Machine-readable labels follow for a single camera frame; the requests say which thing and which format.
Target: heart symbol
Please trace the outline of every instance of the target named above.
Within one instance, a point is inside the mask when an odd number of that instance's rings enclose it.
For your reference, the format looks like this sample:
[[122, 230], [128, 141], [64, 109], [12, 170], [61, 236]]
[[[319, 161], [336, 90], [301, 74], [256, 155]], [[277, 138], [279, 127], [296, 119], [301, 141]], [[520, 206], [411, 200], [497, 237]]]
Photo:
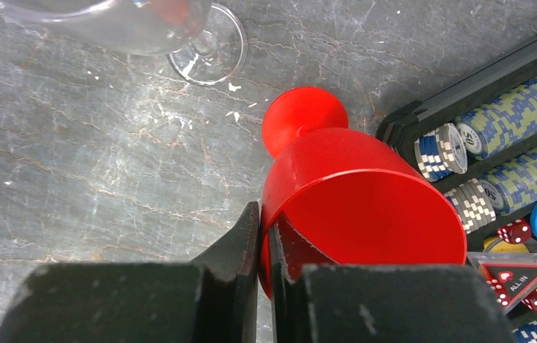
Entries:
[[512, 280], [513, 273], [512, 272], [500, 272], [500, 274], [498, 274], [498, 278], [502, 282], [508, 282]]

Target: transparent glass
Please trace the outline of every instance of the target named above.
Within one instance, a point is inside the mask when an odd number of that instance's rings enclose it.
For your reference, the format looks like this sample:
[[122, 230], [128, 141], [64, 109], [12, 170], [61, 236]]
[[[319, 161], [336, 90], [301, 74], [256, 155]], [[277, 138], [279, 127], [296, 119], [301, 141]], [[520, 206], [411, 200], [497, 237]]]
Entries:
[[233, 76], [247, 52], [241, 22], [211, 0], [1, 0], [0, 13], [114, 51], [170, 54], [181, 77], [204, 86]]

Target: gray marble surface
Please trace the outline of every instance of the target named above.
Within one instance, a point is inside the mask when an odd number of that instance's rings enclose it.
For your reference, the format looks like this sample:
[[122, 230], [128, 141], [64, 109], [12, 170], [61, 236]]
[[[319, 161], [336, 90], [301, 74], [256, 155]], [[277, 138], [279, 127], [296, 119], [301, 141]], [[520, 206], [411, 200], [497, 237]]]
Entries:
[[[328, 89], [372, 134], [537, 32], [537, 0], [225, 4], [249, 38], [236, 91], [0, 17], [0, 321], [39, 264], [185, 261], [218, 239], [260, 197], [261, 121], [281, 92]], [[270, 315], [262, 296], [259, 342]]]

